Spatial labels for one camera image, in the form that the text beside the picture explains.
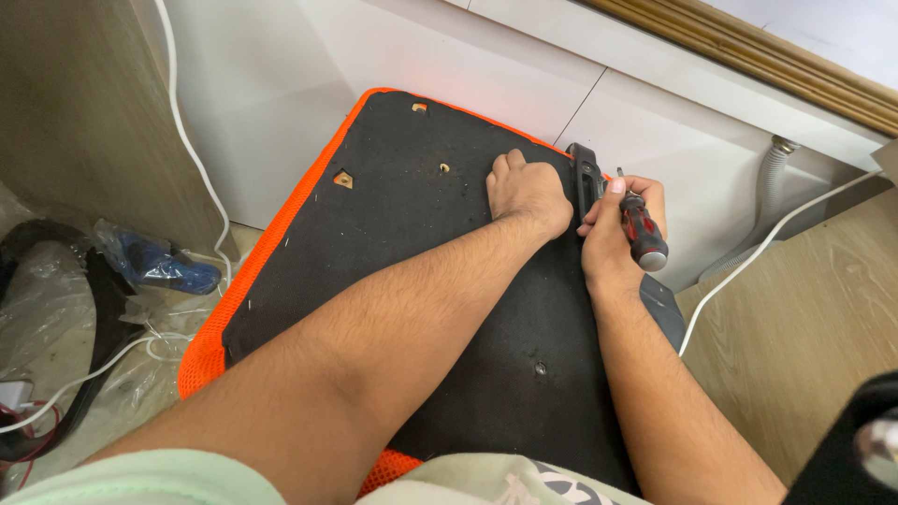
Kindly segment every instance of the hand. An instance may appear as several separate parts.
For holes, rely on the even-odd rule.
[[[590,295],[597,297],[639,296],[645,272],[629,255],[629,242],[621,225],[621,200],[630,189],[646,201],[646,210],[667,239],[665,188],[661,182],[633,175],[608,182],[604,197],[586,214],[577,234],[583,243],[583,273]]]
[[[493,162],[487,194],[494,221],[514,216],[531,219],[547,241],[563,234],[574,215],[555,168],[547,163],[527,163],[518,149]]]

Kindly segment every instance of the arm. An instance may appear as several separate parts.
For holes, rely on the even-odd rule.
[[[786,488],[701,390],[639,299],[619,204],[641,193],[666,237],[660,182],[615,179],[577,232],[614,410],[647,500],[779,503]]]
[[[288,502],[350,503],[524,263],[573,208],[548,164],[501,155],[493,222],[352,285],[199,393],[92,460],[143,449],[229,456]]]

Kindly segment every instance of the drain pipe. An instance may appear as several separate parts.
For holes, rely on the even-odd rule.
[[[773,145],[770,146],[761,162],[761,215],[758,216],[757,224],[739,245],[711,263],[711,266],[707,267],[699,276],[699,282],[744,261],[751,254],[745,255],[744,253],[759,244],[782,215],[783,171],[789,156],[796,152],[801,144],[778,135],[773,136],[772,142]]]

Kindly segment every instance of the light green shirt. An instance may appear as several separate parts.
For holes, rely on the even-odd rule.
[[[3,505],[283,505],[261,474],[229,457],[159,449],[103,459],[36,483]],[[360,505],[640,505],[583,475],[523,456],[441,456],[368,494]]]

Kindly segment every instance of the person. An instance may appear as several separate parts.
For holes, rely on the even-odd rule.
[[[37,503],[351,503],[527,260],[568,228],[554,168],[501,155],[492,222],[380,270],[186,401],[13,495]],[[666,235],[664,188],[610,181],[577,232],[605,370],[646,500],[775,503],[785,488],[704,394],[639,299],[619,203],[640,193]],[[526,455],[427,461],[359,503],[644,503]]]

